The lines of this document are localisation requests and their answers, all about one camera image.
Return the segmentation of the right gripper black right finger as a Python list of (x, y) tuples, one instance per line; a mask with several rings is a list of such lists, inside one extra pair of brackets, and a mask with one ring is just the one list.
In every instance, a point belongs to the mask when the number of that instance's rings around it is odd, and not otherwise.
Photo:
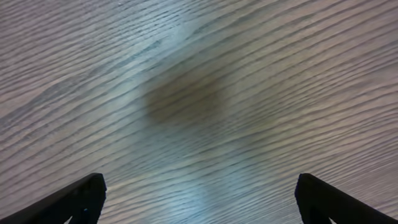
[(308, 173), (299, 175), (295, 199), (304, 224), (397, 224), (396, 219)]

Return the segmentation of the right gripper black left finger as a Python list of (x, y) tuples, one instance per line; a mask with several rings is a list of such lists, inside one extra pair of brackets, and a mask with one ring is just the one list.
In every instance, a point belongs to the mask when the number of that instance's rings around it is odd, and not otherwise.
[(92, 173), (1, 219), (1, 224), (97, 224), (106, 199), (103, 174)]

